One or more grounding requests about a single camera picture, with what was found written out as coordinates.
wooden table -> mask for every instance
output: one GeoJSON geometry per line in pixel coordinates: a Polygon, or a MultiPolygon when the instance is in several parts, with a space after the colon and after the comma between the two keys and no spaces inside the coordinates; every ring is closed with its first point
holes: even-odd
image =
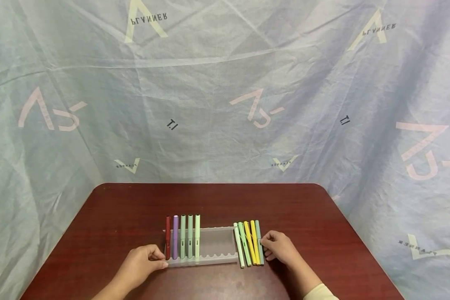
{"type": "MultiPolygon", "coordinates": [[[[166,215],[201,214],[202,227],[260,221],[287,234],[330,290],[346,299],[403,299],[326,191],[316,184],[102,184],[22,299],[89,300],[128,252],[165,243],[166,215]]],[[[300,299],[279,262],[172,268],[127,299],[300,299]]]]}

light blue backdrop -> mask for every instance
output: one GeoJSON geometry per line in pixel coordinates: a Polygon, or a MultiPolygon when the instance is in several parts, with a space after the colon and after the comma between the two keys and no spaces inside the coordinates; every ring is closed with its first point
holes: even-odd
{"type": "Polygon", "coordinates": [[[0,1],[0,299],[105,182],[319,183],[450,300],[450,0],[0,1]]]}

cream sleeve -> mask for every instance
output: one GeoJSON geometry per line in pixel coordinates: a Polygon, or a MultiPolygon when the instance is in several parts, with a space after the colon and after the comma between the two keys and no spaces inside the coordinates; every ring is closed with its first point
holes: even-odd
{"type": "Polygon", "coordinates": [[[338,300],[338,298],[322,283],[314,287],[303,300],[338,300]]]}

pen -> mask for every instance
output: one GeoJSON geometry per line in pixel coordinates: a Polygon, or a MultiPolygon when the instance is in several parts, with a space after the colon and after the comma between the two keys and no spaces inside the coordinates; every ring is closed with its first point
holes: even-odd
{"type": "Polygon", "coordinates": [[[252,231],[253,252],[255,252],[255,260],[257,261],[257,265],[260,265],[260,255],[258,254],[258,240],[257,231],[255,229],[255,221],[250,221],[250,227],[252,231]]]}
{"type": "Polygon", "coordinates": [[[245,268],[243,262],[242,244],[240,243],[240,236],[238,235],[238,224],[233,224],[233,232],[235,233],[235,242],[237,243],[238,259],[240,260],[240,268],[245,268]]]}
{"type": "Polygon", "coordinates": [[[245,227],[245,236],[247,237],[248,248],[250,249],[250,258],[252,259],[252,263],[256,265],[257,257],[255,256],[255,252],[253,252],[252,236],[250,235],[250,226],[248,225],[247,221],[244,221],[243,225],[245,227]]]}
{"type": "Polygon", "coordinates": [[[243,252],[245,252],[245,259],[247,260],[247,266],[251,266],[251,262],[250,262],[250,253],[248,252],[248,247],[247,247],[247,240],[245,238],[245,232],[243,230],[243,223],[242,222],[238,222],[238,231],[240,231],[240,239],[242,240],[242,248],[243,248],[243,252]]]}
{"type": "Polygon", "coordinates": [[[172,259],[178,257],[178,215],[173,216],[173,252],[172,259]]]}
{"type": "Polygon", "coordinates": [[[262,234],[260,233],[260,223],[258,220],[255,220],[255,228],[257,230],[257,244],[258,244],[258,253],[260,254],[260,265],[264,265],[263,263],[263,247],[260,240],[262,239],[262,234]]]}
{"type": "Polygon", "coordinates": [[[166,216],[165,224],[165,259],[170,259],[170,216],[166,216]]]}
{"type": "Polygon", "coordinates": [[[195,215],[195,261],[200,260],[200,215],[195,215]]]}
{"type": "Polygon", "coordinates": [[[185,258],[185,215],[180,218],[180,259],[185,258]]]}
{"type": "Polygon", "coordinates": [[[188,258],[193,255],[193,215],[188,215],[188,258]]]}

pen holder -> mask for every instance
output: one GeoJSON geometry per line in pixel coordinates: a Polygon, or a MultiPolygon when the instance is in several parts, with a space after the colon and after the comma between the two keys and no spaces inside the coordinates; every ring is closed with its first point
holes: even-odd
{"type": "MultiPolygon", "coordinates": [[[[200,228],[200,256],[195,259],[187,257],[188,237],[185,239],[185,258],[180,258],[180,229],[178,230],[178,257],[168,259],[169,268],[196,266],[196,265],[217,265],[219,263],[237,263],[238,253],[235,248],[235,238],[233,236],[233,226],[200,228]]],[[[195,229],[193,229],[192,253],[195,253],[195,229]]],[[[170,241],[170,248],[174,246],[174,241],[170,241]]]]}

